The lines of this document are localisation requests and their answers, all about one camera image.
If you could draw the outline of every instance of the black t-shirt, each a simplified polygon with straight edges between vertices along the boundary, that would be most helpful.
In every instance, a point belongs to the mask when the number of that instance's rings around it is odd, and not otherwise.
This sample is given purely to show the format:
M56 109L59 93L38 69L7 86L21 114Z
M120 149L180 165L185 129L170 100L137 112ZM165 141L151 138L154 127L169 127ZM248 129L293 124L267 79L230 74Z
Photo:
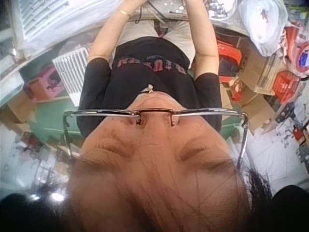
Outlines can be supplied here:
M187 73L189 65L187 56L165 39L143 37L127 42L117 47L112 70L103 58L89 62L79 109L126 109L149 84L187 109L221 108L218 75L205 73L194 81ZM103 119L79 117L82 136L86 138ZM221 130L221 116L205 119Z

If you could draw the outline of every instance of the necklace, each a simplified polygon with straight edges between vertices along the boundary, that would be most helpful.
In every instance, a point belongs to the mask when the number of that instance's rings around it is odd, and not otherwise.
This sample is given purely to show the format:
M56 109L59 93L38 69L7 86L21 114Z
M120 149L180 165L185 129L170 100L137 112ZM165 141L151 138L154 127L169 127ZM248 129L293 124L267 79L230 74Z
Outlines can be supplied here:
M146 88L145 90L143 90L141 93L153 93L154 92L154 86L153 85L148 85L148 88Z

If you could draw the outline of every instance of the white shorts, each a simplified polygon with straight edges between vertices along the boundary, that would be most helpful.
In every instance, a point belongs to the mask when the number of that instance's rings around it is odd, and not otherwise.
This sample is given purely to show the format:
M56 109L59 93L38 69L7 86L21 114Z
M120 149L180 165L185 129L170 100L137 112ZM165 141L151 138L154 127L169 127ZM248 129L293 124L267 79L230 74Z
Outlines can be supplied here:
M121 33L117 46L146 36L159 37L155 31L153 20L140 21L138 24L135 22L128 22ZM180 21L173 24L172 29L169 29L163 38L176 45L185 53L190 60L189 67L191 67L196 52L192 41L189 22Z

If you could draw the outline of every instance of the red container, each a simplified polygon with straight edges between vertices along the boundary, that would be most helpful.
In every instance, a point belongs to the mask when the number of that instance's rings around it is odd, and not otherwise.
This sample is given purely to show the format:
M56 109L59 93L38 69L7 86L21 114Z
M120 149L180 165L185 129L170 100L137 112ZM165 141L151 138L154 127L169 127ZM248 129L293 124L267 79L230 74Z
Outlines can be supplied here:
M232 57L237 61L237 64L240 65L242 54L239 49L233 47L233 45L229 43L225 43L219 40L217 40L217 44L219 55ZM229 83L231 80L233 80L232 76L220 76L221 83Z
M288 102L295 94L300 78L288 70L277 74L273 90L281 104Z

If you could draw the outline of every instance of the hand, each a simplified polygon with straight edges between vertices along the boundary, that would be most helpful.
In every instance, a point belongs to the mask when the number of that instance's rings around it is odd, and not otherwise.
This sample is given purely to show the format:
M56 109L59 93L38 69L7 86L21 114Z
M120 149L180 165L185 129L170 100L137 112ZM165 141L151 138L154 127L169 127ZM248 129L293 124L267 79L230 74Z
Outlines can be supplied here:
M128 14L134 14L135 10L148 0L124 0L120 6L120 9Z

